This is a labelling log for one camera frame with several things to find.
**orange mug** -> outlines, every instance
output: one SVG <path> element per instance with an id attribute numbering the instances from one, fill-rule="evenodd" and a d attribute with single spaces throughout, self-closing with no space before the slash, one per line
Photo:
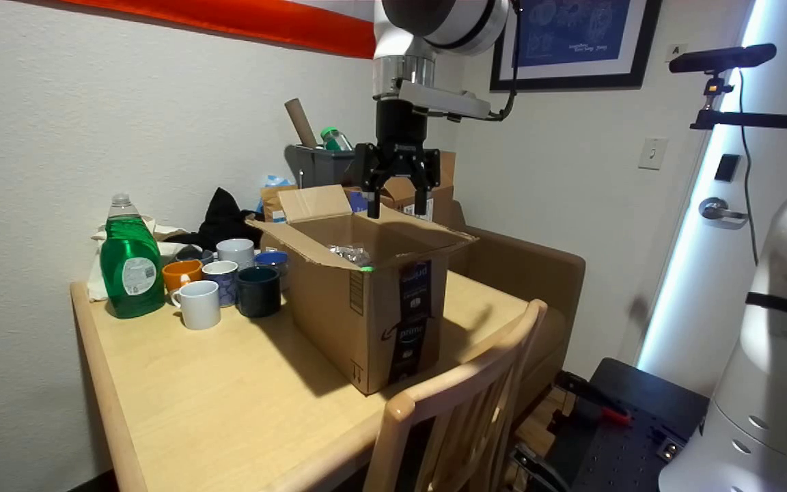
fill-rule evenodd
<path id="1" fill-rule="evenodd" d="M 166 292 L 178 290 L 197 280 L 202 280 L 202 262 L 199 260 L 172 262 L 172 264 L 163 267 L 163 283 L 166 285 Z"/>

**door handle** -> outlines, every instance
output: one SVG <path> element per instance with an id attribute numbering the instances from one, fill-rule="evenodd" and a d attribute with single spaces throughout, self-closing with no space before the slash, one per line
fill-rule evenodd
<path id="1" fill-rule="evenodd" d="M 741 221 L 749 218 L 749 214 L 728 210 L 728 203 L 715 196 L 700 202 L 697 209 L 700 210 L 700 215 L 703 215 L 703 218 L 709 219 L 710 221 L 717 221 L 719 219 L 734 219 Z"/>

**green bottle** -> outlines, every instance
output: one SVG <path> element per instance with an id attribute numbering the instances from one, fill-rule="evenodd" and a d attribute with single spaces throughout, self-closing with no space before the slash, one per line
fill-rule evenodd
<path id="1" fill-rule="evenodd" d="M 165 294 L 160 249 L 128 194 L 111 199 L 105 232 L 99 261 L 115 315 L 135 318 L 161 308 Z"/>

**white cloth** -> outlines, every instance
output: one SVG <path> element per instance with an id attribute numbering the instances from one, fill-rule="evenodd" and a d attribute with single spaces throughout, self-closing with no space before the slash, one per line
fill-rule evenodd
<path id="1" fill-rule="evenodd" d="M 167 264 L 169 260 L 175 256 L 187 244 L 181 243 L 162 243 L 167 237 L 175 236 L 175 234 L 187 233 L 183 228 L 175 228 L 171 226 L 163 226 L 156 223 L 153 217 L 142 215 L 141 220 L 144 225 L 148 227 L 151 236 L 156 239 L 156 246 L 160 249 L 160 256 L 162 256 L 163 264 Z M 96 302 L 109 298 L 109 293 L 105 289 L 105 281 L 102 280 L 102 270 L 99 264 L 99 252 L 102 248 L 102 243 L 105 243 L 105 224 L 99 226 L 90 239 L 96 241 L 96 255 L 93 257 L 93 266 L 90 267 L 90 275 L 87 277 L 87 295 L 90 297 L 90 302 Z"/>

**wooden chair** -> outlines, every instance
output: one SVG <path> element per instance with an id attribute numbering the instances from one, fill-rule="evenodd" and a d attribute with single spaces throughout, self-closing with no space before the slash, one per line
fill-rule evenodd
<path id="1" fill-rule="evenodd" d="M 387 402 L 363 492 L 496 490 L 525 353 L 546 310 L 531 301 L 490 348 Z M 413 429 L 424 440 L 410 438 Z M 407 440 L 410 459 L 424 452 L 410 470 L 403 460 Z"/>

